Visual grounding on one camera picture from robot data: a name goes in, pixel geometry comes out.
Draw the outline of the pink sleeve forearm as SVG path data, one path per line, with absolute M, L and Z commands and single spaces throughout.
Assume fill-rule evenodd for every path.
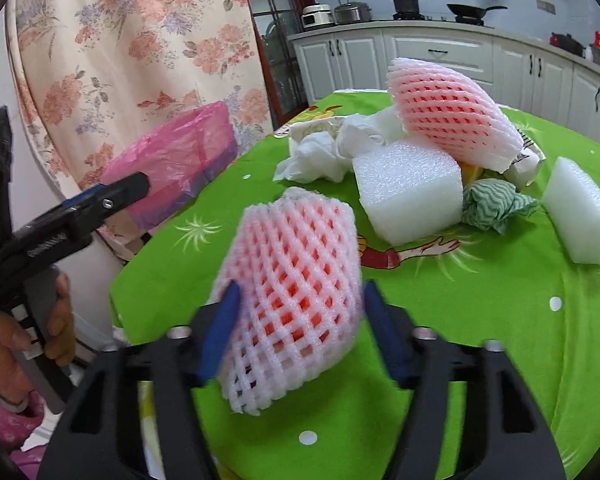
M 34 446 L 27 451 L 21 448 L 42 424 L 44 415 L 44 401 L 35 391 L 18 405 L 0 397 L 0 445 L 28 479 L 38 476 L 46 445 Z

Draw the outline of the person's left hand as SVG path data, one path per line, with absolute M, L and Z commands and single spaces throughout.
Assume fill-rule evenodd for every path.
M 66 366 L 76 356 L 76 335 L 70 299 L 70 283 L 66 274 L 56 280 L 56 304 L 47 317 L 45 355 L 59 366 Z M 29 399 L 34 390 L 12 354 L 32 346 L 28 333 L 10 315 L 0 312 L 0 398 L 8 405 L 18 406 Z

